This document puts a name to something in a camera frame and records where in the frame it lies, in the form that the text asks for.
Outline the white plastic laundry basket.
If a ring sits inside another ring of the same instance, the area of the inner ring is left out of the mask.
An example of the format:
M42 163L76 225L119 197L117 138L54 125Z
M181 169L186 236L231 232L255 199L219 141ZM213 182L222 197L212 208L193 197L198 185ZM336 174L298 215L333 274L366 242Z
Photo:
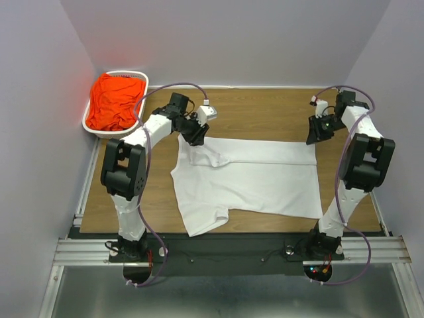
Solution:
M119 70L101 74L91 86L83 128L99 138L131 134L144 112L149 79L142 72Z

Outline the orange t shirt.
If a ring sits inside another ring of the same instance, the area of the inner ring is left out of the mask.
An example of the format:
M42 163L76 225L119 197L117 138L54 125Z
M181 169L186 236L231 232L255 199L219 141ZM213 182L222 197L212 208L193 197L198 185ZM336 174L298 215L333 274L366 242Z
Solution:
M136 103L143 97L144 79L102 74L92 85L85 124L96 131L123 131L136 123Z

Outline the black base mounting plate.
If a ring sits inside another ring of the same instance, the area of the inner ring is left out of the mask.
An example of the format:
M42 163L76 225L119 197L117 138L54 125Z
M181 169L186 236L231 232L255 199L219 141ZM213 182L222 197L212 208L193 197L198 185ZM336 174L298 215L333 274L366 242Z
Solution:
M72 239L100 239L107 251L108 265L121 267L124 278L134 283L148 282L155 276L311 274L314 278L327 278L331 273L330 263L344 256L314 258L306 252L307 238L306 233L226 233L193 238L165 233L157 241L147 234L148 255L140 262L112 261L105 245L116 242L116 238L80 235Z

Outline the white t shirt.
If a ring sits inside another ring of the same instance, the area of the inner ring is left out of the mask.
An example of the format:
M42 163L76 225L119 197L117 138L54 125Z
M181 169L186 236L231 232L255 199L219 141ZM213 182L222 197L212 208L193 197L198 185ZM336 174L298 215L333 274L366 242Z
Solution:
M191 146L179 136L171 176L190 237L226 224L231 209L323 215L315 147L304 142L207 137Z

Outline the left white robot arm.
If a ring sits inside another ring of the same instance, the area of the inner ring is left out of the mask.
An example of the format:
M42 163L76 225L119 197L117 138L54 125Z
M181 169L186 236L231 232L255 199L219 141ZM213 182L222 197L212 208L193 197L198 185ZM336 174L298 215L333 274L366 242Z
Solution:
M208 121L217 111L207 99L196 111L187 111L191 99L173 93L167 105L155 109L147 122L130 135L108 141L101 169L101 184L111 196L119 222L118 239L106 243L112 261L140 262L148 255L147 226L139 213L152 148L163 138L178 132L191 146L201 146Z

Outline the aluminium frame rail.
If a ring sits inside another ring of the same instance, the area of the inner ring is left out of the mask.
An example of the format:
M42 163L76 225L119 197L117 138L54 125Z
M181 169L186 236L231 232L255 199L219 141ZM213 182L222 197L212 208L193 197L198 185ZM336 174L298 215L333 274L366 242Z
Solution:
M91 152L87 173L83 182L81 194L74 214L72 228L78 229L82 223L87 203L89 189L95 171L95 165L101 141L95 140ZM52 317L57 300L64 269L68 266L100 266L108 265L107 251L101 244L100 239L60 239L56 245L56 251L52 262L52 269L46 286L46 291L40 308L40 317Z

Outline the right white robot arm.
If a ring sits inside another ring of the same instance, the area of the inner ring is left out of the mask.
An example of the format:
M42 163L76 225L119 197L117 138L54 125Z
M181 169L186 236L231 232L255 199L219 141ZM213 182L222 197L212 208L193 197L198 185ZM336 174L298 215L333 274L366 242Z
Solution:
M312 258L342 254L341 238L350 217L357 205L384 182L396 147L395 141L383 137L372 121L374 101L357 100L357 92L353 87L339 88L332 113L328 102L318 95L310 101L315 113L308 118L308 145L329 140L338 130L348 131L335 173L334 199L305 242L305 251Z

